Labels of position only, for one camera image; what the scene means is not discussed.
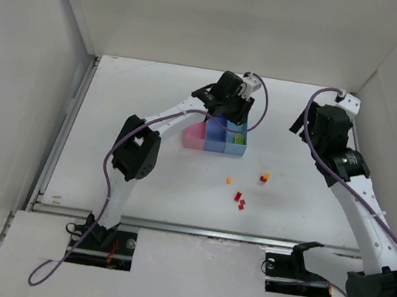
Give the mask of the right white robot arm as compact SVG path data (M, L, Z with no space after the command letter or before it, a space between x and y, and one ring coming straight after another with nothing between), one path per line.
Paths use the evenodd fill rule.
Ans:
M343 107L312 100L290 131L307 143L316 169L342 207L361 264L351 266L315 241L295 245L288 264L293 278L326 281L345 297L397 297L397 236L375 198L365 158L348 146L352 126Z

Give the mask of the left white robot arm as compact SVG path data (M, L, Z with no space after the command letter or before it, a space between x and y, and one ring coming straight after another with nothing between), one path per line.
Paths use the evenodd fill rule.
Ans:
M219 116L241 126L253 106L252 94L261 87L261 78L255 73L239 76L226 71L217 82L194 90L160 114L128 117L104 158L105 197L87 217L85 236L100 249L113 242L126 201L137 181L154 170L161 143L190 125Z

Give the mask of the green lego brick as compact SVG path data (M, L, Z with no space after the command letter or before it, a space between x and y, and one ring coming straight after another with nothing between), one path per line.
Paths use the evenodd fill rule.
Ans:
M243 145L244 142L245 142L244 136L241 134L236 134L236 136L234 137L234 143L237 145Z

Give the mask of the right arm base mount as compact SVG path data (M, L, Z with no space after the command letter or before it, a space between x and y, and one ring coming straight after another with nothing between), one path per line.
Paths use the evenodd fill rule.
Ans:
M315 273L307 271L303 253L312 248L323 248L319 242L295 245L290 254L267 252L261 263L265 274L265 291L300 297L332 297L330 285Z

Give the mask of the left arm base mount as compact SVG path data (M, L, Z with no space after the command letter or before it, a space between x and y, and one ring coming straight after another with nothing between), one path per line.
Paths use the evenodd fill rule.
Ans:
M65 259L66 262L126 272L132 268L137 233L114 228L108 230L106 235L99 240L94 237L93 233L98 229L95 228L86 235L76 249L70 250L82 237L83 232L87 230L87 226L69 222L65 229L70 235L69 244L64 254L68 255Z

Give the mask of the red lego with orange top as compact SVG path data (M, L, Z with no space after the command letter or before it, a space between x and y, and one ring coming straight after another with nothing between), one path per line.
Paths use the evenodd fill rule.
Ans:
M261 182L263 182L263 183L267 183L267 181L270 179L270 174L267 172L267 173L264 173L261 177L260 177L260 181Z

